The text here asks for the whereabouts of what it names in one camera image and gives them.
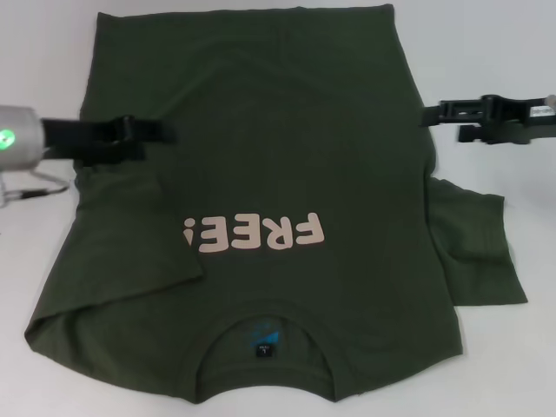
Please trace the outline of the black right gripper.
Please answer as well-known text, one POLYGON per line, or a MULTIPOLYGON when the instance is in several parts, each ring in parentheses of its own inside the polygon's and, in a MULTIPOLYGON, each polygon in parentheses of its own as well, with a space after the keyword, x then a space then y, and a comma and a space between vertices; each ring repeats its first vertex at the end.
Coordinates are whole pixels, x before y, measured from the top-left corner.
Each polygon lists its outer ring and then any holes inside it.
POLYGON ((553 139, 555 95, 523 100, 488 95, 476 100, 440 101, 422 110, 421 127, 441 124, 461 125, 457 137, 461 143, 525 145, 535 139, 553 139))

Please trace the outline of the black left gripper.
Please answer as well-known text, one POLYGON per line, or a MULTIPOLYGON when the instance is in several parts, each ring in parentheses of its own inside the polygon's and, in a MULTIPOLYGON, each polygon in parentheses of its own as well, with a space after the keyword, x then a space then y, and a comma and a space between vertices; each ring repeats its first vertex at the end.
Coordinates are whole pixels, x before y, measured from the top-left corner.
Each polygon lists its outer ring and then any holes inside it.
POLYGON ((175 142, 175 131, 167 123, 140 120, 131 116, 107 122, 41 120, 44 158, 80 161, 85 164, 121 164, 145 159, 138 142, 175 142))

